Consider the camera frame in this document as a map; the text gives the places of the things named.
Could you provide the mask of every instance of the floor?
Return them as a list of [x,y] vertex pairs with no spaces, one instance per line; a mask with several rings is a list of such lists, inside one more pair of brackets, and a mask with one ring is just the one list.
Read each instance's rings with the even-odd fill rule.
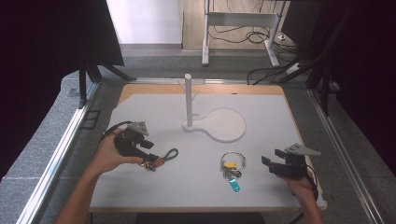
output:
[[[234,2],[229,1],[230,8],[233,8]],[[257,3],[257,1],[250,2],[252,5]],[[223,10],[227,10],[226,5],[222,6]],[[120,69],[142,77],[139,78],[142,82],[181,77],[186,71],[193,71],[198,78],[226,79],[241,84],[245,83],[248,71],[270,66],[265,51],[242,51],[240,49],[245,47],[235,47],[237,50],[211,52],[211,64],[203,68],[200,64],[199,48],[202,46],[200,39],[198,38],[197,44],[191,44],[192,47],[189,49],[174,45],[123,45],[121,48],[126,66]],[[222,45],[217,47],[216,41],[210,43],[213,49],[233,48]],[[54,179],[43,205],[38,209],[34,223],[51,223],[56,218],[62,204],[78,181],[79,175],[91,159],[95,146],[88,145],[87,141],[97,142],[101,131],[106,128],[111,108],[117,104],[116,99],[125,82],[105,68],[101,68],[101,73],[104,77],[103,84],[100,86],[99,95],[94,97],[91,110],[100,109],[103,120],[98,122],[94,129],[90,129],[89,122],[84,122],[83,128],[78,130],[79,140],[73,143],[72,149],[65,155],[61,172]],[[356,171],[350,171],[351,166],[343,162],[346,154],[335,149],[337,143],[334,143],[330,137],[331,133],[326,128],[324,118],[304,87],[305,80],[306,76],[297,77],[282,87],[305,145],[321,147],[324,153],[322,157],[313,159],[313,163],[323,187],[324,196],[329,203],[328,209],[322,213],[325,223],[394,223],[396,221],[395,176],[338,104],[335,95],[331,95],[329,99],[331,125],[342,143],[341,147],[346,150],[347,156],[353,162],[352,168]],[[104,106],[104,102],[111,102],[111,104]],[[2,223],[15,223],[20,217],[21,211],[48,165],[52,155],[50,152],[57,148],[67,130],[67,125],[75,116],[78,103],[78,74],[74,73],[64,79],[58,99],[47,118],[43,120],[31,142],[0,184],[0,220]],[[364,184],[363,189],[368,190],[369,199],[373,199],[375,208],[380,214],[379,222],[375,222],[366,215],[364,203],[368,198],[361,197],[361,188],[354,185],[356,180],[350,173],[358,173],[358,177]],[[93,220],[94,223],[134,223],[135,216],[136,214],[95,214]],[[288,223],[296,216],[296,213],[262,213],[262,216],[267,223]]]

